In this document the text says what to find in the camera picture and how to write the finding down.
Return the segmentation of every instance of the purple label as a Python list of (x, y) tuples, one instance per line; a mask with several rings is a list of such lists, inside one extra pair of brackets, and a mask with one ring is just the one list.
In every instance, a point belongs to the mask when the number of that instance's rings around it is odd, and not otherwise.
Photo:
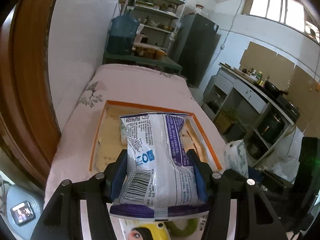
[(179, 133), (183, 127), (184, 120), (179, 117), (165, 116), (168, 128), (169, 143), (171, 148), (171, 155), (174, 163), (181, 167), (192, 166), (182, 146)]

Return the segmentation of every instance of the open box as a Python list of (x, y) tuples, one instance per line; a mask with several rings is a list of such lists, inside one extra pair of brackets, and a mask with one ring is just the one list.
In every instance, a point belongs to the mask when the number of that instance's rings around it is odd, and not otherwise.
[(92, 145), (89, 166), (90, 173), (93, 174), (104, 171), (109, 163), (116, 161), (121, 150), (127, 148), (127, 145), (121, 143), (119, 116), (148, 112), (189, 114), (181, 135), (185, 150), (194, 149), (201, 161), (209, 163), (212, 168), (216, 167), (218, 170), (222, 169), (218, 157), (204, 133), (201, 124), (193, 113), (108, 100), (103, 108)]

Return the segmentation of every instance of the brown door frame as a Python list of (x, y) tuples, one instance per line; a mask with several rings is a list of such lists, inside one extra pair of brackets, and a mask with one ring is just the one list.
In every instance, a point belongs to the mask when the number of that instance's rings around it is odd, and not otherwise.
[(55, 1), (20, 0), (0, 30), (0, 135), (42, 186), (60, 139), (47, 60)]

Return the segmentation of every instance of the wok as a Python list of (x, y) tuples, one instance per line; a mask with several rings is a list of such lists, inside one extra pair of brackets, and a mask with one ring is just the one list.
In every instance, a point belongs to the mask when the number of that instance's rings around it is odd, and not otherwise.
[(288, 95), (288, 91), (279, 90), (274, 84), (267, 80), (264, 84), (264, 88), (277, 99), (279, 95)]

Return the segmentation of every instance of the green ring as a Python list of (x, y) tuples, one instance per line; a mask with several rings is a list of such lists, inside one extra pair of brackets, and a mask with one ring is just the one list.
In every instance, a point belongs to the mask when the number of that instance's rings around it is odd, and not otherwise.
[(175, 223), (172, 221), (164, 222), (164, 223), (165, 223), (165, 226), (170, 230), (170, 235), (177, 236), (177, 237), (191, 236), (197, 230), (197, 227), (198, 227), (197, 218), (188, 219), (186, 228), (183, 230), (177, 228)]

